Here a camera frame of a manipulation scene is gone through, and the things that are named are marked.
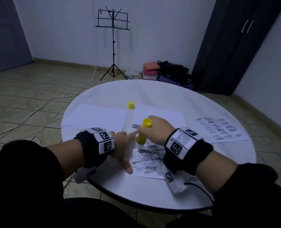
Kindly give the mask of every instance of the white cable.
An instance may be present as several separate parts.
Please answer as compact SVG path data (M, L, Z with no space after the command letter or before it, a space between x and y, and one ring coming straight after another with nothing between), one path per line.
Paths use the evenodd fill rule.
M94 77L94 74L95 74L95 71L96 71L96 68L97 68L97 65L96 65L96 67L95 67L95 70L94 70L94 73L93 73L93 75L92 75L92 81L94 82L94 80L93 80L93 77ZM73 95L73 96L76 96L76 95L78 95L81 91L83 91L84 89L87 89L87 88L89 88L89 87L92 87L92 86L94 86L94 85L96 85L96 83L94 82L94 84L93 85L90 85L90 86L87 86L87 87L85 87L85 88L82 88L77 94L75 94L75 95ZM21 124L19 124L18 126L16 126L16 127L13 127L13 128L11 128L11 129L8 129L8 130L5 130L5 131L3 131L3 132L1 132L0 134L4 134L4 133L6 133L6 132L8 132L8 131L11 131L11 130L14 130L14 129L17 129L17 128L19 128L20 126L23 126L24 125L24 123L30 118L30 117L32 117L36 112L38 112L39 110L41 110L43 107L45 107L48 103L50 103L51 101L52 101L52 99L55 99L55 98L69 98L69 97L73 97L73 96L66 96L66 97L53 97L53 98L50 98L50 99L48 99L47 101L46 101L46 103L42 106L42 107L40 107L40 108L38 108L38 109L36 109L36 110L34 110L33 112L32 112L32 114L31 115L29 115L28 117L27 117L27 119L25 119L24 120L24 122L22 122Z

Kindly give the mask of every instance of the left hand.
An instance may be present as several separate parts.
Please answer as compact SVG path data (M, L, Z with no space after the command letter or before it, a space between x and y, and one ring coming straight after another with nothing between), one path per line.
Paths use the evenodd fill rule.
M134 131L130 134L127 134L127 132L124 131L118 133L110 131L110 134L112 134L115 141L115 150L110 156L114 159L117 159L128 174L133 173L132 166L129 162L129 159L126 157L125 151L130 142L135 139L137 131Z

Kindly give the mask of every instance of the yellow glue stick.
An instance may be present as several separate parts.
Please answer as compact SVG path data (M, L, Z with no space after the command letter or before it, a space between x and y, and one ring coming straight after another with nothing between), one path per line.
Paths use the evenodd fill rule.
M143 121L142 121L142 124L141 124L142 127L145 127L145 128L151 128L152 127L152 122L149 118L145 118ZM140 135L138 135L138 137L136 138L136 146L138 149L143 149L143 145L146 143L146 140L147 138L144 138Z

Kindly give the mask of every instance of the white paper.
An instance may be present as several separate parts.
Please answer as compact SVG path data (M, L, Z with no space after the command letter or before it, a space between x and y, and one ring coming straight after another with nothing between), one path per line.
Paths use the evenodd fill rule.
M61 125L80 129L102 127L108 131L120 132L127 116L127 110L79 105Z
M197 118L192 130L209 143L251 140L240 125L236 125L224 117L219 119Z
M142 121L150 115L166 119L175 128L185 126L185 120L181 112L151 106L137 105L135 107L134 117L132 120L133 127L141 126Z
M144 149L133 149L130 163L133 175L139 177L164 179L162 165L166 150L164 146L158 146L147 139Z

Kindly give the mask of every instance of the glue stick cap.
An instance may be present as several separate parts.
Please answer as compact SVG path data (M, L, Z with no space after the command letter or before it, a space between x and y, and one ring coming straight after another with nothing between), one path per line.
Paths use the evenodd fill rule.
M134 109L134 102L130 101L128 103L128 109Z
M149 118L145 118L143 121L142 121L142 124L141 124L142 127L145 127L145 128L151 128L152 127L152 122Z

